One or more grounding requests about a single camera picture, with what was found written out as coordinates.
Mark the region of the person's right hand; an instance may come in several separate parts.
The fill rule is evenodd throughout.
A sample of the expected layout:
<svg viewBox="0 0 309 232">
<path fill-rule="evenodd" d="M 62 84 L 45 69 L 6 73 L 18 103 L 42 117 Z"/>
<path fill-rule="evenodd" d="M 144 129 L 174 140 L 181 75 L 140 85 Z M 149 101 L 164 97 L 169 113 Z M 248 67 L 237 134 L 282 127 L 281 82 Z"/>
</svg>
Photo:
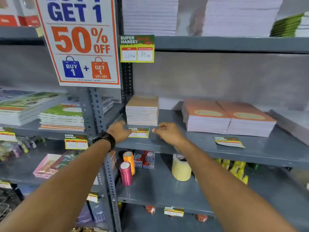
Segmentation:
<svg viewBox="0 0 309 232">
<path fill-rule="evenodd" d="M 189 140 L 183 135 L 175 123 L 168 123 L 168 138 L 164 141 L 172 145 L 175 149 L 180 150 L 189 143 Z"/>
</svg>

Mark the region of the person's left hand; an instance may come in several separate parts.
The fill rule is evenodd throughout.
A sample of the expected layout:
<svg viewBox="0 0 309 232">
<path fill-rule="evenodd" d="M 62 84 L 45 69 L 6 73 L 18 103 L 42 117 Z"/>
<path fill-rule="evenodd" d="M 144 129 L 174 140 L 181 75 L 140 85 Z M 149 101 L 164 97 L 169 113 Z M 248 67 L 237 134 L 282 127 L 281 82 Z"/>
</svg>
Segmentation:
<svg viewBox="0 0 309 232">
<path fill-rule="evenodd" d="M 124 125 L 126 125 L 125 121 L 117 121 L 110 125 L 110 127 L 107 129 L 107 133 L 115 139 L 116 144 L 126 140 L 132 133 L 132 130 L 125 129 Z"/>
</svg>

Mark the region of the person's right forearm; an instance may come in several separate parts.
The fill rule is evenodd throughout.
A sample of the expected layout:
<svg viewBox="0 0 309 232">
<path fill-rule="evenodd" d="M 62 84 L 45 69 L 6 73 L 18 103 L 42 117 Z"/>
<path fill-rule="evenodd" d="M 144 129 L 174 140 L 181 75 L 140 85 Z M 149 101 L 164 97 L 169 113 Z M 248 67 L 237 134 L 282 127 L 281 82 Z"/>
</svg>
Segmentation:
<svg viewBox="0 0 309 232">
<path fill-rule="evenodd" d="M 173 144 L 187 159 L 226 232 L 297 232 L 266 200 L 187 139 Z"/>
</svg>

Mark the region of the person's left forearm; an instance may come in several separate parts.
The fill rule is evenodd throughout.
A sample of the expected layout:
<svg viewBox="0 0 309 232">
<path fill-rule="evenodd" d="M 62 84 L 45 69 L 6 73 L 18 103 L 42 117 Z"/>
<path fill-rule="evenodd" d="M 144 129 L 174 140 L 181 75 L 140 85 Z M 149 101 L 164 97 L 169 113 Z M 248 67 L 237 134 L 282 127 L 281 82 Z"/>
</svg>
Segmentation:
<svg viewBox="0 0 309 232">
<path fill-rule="evenodd" d="M 0 232 L 69 232 L 110 150 L 107 140 L 92 144 L 6 217 Z"/>
</svg>

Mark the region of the black wristwatch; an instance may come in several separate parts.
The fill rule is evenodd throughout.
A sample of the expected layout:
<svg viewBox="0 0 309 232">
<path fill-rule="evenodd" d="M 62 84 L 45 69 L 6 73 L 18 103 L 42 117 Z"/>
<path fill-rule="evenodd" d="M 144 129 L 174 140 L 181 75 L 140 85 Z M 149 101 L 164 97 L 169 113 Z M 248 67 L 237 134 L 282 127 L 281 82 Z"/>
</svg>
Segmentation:
<svg viewBox="0 0 309 232">
<path fill-rule="evenodd" d="M 115 141 L 115 138 L 111 134 L 107 132 L 101 132 L 92 140 L 92 143 L 95 144 L 99 140 L 107 140 L 110 143 L 111 148 L 109 152 L 112 151 L 113 148 L 115 148 L 116 141 Z"/>
</svg>

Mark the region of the stack of brown notebooks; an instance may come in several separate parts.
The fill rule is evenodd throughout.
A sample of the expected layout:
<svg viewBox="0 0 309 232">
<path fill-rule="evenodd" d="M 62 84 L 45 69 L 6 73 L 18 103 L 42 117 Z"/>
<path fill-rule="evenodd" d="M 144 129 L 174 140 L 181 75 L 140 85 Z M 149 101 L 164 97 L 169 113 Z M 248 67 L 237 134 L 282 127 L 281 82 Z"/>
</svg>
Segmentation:
<svg viewBox="0 0 309 232">
<path fill-rule="evenodd" d="M 157 126 L 159 97 L 133 95 L 125 111 L 128 125 Z"/>
</svg>

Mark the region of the orange ribbon roll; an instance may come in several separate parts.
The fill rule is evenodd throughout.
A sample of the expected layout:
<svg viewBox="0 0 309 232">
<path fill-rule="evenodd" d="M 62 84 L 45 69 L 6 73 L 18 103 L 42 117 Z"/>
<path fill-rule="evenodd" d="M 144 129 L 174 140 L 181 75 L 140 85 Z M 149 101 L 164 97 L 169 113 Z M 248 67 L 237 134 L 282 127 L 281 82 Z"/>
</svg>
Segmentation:
<svg viewBox="0 0 309 232">
<path fill-rule="evenodd" d="M 135 174 L 135 163 L 134 163 L 133 152 L 131 152 L 131 151 L 124 152 L 123 153 L 123 160 L 124 160 L 124 162 L 130 163 L 131 172 L 132 172 L 132 175 L 134 175 Z"/>
</svg>

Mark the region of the red blue small box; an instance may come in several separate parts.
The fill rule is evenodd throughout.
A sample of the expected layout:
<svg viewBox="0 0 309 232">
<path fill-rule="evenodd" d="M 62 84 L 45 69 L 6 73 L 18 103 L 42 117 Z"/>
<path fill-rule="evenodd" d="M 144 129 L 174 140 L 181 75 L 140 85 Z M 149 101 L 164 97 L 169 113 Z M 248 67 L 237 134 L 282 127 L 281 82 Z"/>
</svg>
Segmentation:
<svg viewBox="0 0 309 232">
<path fill-rule="evenodd" d="M 134 166 L 136 168 L 143 168 L 143 162 L 145 159 L 145 151 L 144 150 L 135 150 L 133 155 Z"/>
<path fill-rule="evenodd" d="M 154 169 L 155 168 L 155 152 L 152 151 L 144 151 L 144 161 L 143 168 L 144 169 Z"/>
</svg>

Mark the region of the stack of striped edge books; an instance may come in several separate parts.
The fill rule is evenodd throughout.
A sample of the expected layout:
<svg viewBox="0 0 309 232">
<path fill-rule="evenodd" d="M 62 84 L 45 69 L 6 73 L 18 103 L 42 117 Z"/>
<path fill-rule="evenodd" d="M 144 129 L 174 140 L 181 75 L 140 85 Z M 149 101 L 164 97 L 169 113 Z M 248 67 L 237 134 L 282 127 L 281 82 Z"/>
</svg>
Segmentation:
<svg viewBox="0 0 309 232">
<path fill-rule="evenodd" d="M 114 104 L 113 97 L 101 97 L 103 113 L 106 113 Z"/>
</svg>

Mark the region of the pink ribbon roll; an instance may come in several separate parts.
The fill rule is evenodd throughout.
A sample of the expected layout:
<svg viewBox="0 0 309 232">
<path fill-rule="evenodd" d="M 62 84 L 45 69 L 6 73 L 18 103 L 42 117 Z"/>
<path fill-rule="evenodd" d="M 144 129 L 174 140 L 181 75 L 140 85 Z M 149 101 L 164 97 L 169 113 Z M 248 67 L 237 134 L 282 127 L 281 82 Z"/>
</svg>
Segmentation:
<svg viewBox="0 0 309 232">
<path fill-rule="evenodd" d="M 120 164 L 119 170 L 123 185 L 130 186 L 133 182 L 131 164 L 129 162 L 124 161 Z"/>
</svg>

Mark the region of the cream masking tape roll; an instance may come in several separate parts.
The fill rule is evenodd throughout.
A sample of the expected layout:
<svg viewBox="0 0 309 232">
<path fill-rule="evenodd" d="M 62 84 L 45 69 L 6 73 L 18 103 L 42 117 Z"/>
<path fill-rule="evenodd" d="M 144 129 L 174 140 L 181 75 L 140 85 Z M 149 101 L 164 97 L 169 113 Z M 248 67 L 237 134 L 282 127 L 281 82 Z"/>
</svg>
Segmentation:
<svg viewBox="0 0 309 232">
<path fill-rule="evenodd" d="M 178 181 L 185 182 L 191 177 L 191 167 L 187 159 L 182 154 L 173 154 L 172 175 Z"/>
</svg>

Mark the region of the stack of orange notebooks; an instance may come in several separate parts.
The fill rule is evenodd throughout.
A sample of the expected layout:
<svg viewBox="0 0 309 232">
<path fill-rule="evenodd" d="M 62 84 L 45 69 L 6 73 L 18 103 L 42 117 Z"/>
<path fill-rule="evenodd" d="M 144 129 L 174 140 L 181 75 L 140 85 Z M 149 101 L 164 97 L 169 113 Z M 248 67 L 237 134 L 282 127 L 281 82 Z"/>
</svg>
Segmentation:
<svg viewBox="0 0 309 232">
<path fill-rule="evenodd" d="M 227 135 L 269 137 L 276 120 L 245 102 L 217 101 L 231 118 Z"/>
<path fill-rule="evenodd" d="M 186 99 L 181 112 L 188 132 L 226 134 L 231 122 L 216 101 Z"/>
</svg>

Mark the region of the grey metal shelf rack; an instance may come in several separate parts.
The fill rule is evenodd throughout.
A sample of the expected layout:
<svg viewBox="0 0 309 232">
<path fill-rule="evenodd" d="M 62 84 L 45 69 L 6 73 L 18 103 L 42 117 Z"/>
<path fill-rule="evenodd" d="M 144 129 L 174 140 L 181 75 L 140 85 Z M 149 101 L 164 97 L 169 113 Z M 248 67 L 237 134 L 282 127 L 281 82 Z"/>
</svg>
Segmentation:
<svg viewBox="0 0 309 232">
<path fill-rule="evenodd" d="M 122 63 L 125 102 L 134 93 L 157 95 L 159 121 L 174 121 L 191 141 L 211 157 L 248 160 L 262 164 L 249 170 L 249 186 L 266 200 L 299 232 L 309 232 L 309 192 L 300 186 L 287 167 L 309 170 L 309 146 L 275 127 L 269 138 L 240 136 L 246 148 L 218 145 L 215 134 L 187 132 L 180 109 L 182 98 L 243 99 L 270 105 L 271 93 L 287 101 L 288 89 L 296 78 L 301 102 L 309 99 L 309 38 L 200 37 L 186 36 L 184 29 L 195 9 L 207 0 L 179 0 L 176 36 L 155 37 L 154 66 Z"/>
<path fill-rule="evenodd" d="M 48 153 L 65 152 L 64 134 L 86 135 L 90 146 L 92 140 L 118 118 L 126 101 L 122 85 L 120 89 L 59 85 L 45 38 L 39 37 L 33 27 L 0 26 L 0 87 L 67 93 L 80 102 L 84 118 L 83 132 L 41 130 L 39 119 L 22 126 L 0 124 L 0 127 L 13 128 L 17 136 L 46 139 L 27 156 L 6 161 L 0 167 L 0 179 L 18 186 L 37 187 L 43 183 L 46 179 L 35 177 L 33 171 Z M 101 97 L 114 99 L 106 113 L 103 113 Z"/>
</svg>

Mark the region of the stack of green cover books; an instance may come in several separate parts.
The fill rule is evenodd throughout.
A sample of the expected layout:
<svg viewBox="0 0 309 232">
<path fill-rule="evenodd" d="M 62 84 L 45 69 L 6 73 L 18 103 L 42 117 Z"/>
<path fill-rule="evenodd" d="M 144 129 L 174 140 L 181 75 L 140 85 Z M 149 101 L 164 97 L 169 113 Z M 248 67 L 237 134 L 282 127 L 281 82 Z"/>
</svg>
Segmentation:
<svg viewBox="0 0 309 232">
<path fill-rule="evenodd" d="M 41 130 L 83 132 L 84 118 L 78 101 L 67 101 L 57 104 L 39 113 Z"/>
</svg>

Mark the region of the dark red flat box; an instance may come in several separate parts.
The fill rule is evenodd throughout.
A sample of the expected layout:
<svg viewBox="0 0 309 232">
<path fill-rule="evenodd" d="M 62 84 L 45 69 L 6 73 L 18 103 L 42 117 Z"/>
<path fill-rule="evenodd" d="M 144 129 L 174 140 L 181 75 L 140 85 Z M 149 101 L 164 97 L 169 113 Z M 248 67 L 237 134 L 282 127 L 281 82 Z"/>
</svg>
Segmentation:
<svg viewBox="0 0 309 232">
<path fill-rule="evenodd" d="M 50 167 L 52 172 L 57 172 L 58 170 L 65 167 L 70 161 L 74 160 L 79 154 L 82 153 L 80 150 L 67 150 L 59 159 L 57 159 Z"/>
</svg>

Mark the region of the group of yellow bottles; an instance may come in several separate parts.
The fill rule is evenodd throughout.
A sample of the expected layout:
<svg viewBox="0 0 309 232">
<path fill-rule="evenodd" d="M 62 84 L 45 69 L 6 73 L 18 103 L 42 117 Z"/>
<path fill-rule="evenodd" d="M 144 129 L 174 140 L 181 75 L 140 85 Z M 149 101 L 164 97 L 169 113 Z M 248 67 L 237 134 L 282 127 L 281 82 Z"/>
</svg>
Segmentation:
<svg viewBox="0 0 309 232">
<path fill-rule="evenodd" d="M 231 161 L 228 159 L 213 158 L 215 162 L 220 164 L 224 169 L 232 173 L 237 179 L 241 180 L 246 185 L 248 184 L 248 175 L 245 175 L 245 167 L 247 162 L 244 161 Z"/>
</svg>

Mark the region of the pink flat box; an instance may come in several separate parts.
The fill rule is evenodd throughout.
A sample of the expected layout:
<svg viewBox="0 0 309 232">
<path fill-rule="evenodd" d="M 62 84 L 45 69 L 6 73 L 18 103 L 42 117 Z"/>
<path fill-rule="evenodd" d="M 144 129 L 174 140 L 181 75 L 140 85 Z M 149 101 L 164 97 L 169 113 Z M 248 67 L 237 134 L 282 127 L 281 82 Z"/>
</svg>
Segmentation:
<svg viewBox="0 0 309 232">
<path fill-rule="evenodd" d="M 60 157 L 61 155 L 58 154 L 47 154 L 34 170 L 33 175 L 37 178 L 49 179 L 58 171 L 56 168 L 52 168 L 52 166 Z"/>
</svg>

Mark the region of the purple packet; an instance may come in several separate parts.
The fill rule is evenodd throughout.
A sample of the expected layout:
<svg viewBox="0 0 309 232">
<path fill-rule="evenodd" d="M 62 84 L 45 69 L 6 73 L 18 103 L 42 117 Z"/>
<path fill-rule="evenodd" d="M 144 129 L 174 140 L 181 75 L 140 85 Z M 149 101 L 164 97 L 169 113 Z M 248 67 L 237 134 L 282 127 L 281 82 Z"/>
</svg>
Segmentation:
<svg viewBox="0 0 309 232">
<path fill-rule="evenodd" d="M 103 206 L 100 203 L 86 201 L 76 221 L 77 225 L 102 223 L 106 221 Z"/>
</svg>

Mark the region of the white orange promotion poster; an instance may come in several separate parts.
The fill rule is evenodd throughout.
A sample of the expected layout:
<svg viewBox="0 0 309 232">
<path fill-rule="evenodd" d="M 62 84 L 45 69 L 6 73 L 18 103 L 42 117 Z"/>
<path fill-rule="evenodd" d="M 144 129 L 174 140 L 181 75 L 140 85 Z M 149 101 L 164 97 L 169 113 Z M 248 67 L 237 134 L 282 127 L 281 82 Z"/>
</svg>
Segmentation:
<svg viewBox="0 0 309 232">
<path fill-rule="evenodd" d="M 61 86 L 121 88 L 115 0 L 35 0 Z"/>
</svg>

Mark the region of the stack of pale green books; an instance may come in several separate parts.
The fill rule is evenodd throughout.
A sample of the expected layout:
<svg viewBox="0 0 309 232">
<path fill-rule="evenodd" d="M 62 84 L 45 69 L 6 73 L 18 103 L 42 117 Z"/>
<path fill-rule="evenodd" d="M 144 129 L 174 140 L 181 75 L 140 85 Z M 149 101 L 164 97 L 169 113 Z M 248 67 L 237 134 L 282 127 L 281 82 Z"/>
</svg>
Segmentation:
<svg viewBox="0 0 309 232">
<path fill-rule="evenodd" d="M 67 93 L 38 92 L 0 101 L 0 124 L 22 126 L 38 119 L 38 114 L 67 101 Z"/>
</svg>

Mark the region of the group of small colourful toys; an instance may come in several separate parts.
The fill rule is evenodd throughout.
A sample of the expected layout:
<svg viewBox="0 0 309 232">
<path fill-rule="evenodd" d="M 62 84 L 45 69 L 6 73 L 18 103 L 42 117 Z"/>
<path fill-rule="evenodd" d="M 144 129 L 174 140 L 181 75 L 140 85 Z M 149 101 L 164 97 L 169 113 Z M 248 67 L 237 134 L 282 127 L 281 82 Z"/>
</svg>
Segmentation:
<svg viewBox="0 0 309 232">
<path fill-rule="evenodd" d="M 17 142 L 0 141 L 0 162 L 12 158 L 19 158 L 29 153 L 31 149 L 37 148 L 36 139 L 30 137 L 17 137 Z"/>
</svg>

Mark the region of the grey flat book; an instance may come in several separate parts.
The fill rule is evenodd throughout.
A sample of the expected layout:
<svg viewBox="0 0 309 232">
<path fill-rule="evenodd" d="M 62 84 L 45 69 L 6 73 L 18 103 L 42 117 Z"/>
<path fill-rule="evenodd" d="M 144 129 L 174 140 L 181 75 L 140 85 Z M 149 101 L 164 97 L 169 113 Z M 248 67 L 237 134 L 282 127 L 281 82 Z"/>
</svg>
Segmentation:
<svg viewBox="0 0 309 232">
<path fill-rule="evenodd" d="M 277 126 L 309 146 L 309 111 L 272 109 L 268 114 Z"/>
</svg>

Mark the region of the tall stack of white notebooks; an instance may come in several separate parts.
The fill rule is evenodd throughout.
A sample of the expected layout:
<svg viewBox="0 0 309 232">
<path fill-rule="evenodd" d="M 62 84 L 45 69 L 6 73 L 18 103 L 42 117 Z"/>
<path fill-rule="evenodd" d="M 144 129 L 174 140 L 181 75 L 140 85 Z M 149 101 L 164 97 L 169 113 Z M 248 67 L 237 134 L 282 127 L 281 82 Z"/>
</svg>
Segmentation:
<svg viewBox="0 0 309 232">
<path fill-rule="evenodd" d="M 202 36 L 268 37 L 283 0 L 207 0 Z"/>
</svg>

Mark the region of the red white packets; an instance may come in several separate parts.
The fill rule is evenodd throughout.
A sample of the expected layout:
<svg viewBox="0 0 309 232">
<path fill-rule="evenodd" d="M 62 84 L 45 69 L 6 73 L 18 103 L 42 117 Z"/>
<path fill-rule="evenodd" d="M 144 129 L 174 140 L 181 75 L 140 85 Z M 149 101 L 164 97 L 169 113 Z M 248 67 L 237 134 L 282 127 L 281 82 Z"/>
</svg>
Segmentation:
<svg viewBox="0 0 309 232">
<path fill-rule="evenodd" d="M 35 0 L 0 0 L 0 26 L 40 27 Z"/>
</svg>

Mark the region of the stack of green edged books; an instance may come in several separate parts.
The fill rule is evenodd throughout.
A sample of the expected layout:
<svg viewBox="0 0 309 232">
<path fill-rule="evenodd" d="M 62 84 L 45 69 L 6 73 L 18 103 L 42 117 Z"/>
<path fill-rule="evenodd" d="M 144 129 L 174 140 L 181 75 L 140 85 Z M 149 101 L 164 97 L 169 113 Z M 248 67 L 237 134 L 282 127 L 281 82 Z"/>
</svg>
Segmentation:
<svg viewBox="0 0 309 232">
<path fill-rule="evenodd" d="M 277 20 L 270 37 L 309 38 L 309 11 Z"/>
</svg>

